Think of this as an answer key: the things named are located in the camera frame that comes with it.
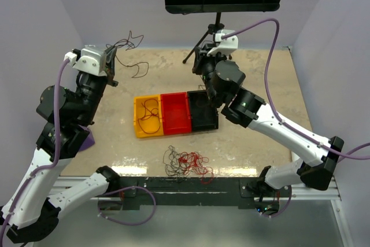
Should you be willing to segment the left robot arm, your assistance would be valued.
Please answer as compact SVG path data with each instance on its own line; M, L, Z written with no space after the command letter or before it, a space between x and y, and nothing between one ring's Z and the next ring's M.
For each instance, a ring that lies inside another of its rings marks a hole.
M56 82L40 96L36 111L46 124L26 174L1 208L1 237L20 245L41 241L79 205L96 196L114 196L119 192L119 175L102 166L77 185L50 194L61 172L88 138L88 127L94 122L106 86L117 86L116 51L115 46L86 46L66 53L63 65L77 70L76 90Z

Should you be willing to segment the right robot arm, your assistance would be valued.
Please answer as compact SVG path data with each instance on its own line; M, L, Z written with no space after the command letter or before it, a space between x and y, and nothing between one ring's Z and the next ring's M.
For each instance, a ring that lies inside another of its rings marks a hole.
M212 53L213 43L195 48L192 72L201 76L208 100L230 122L260 132L298 155L295 162L263 169L250 188L269 197L284 186L305 184L325 191L334 174L344 141L310 132L286 117L274 113L272 106L242 83L246 75L238 65L220 51Z

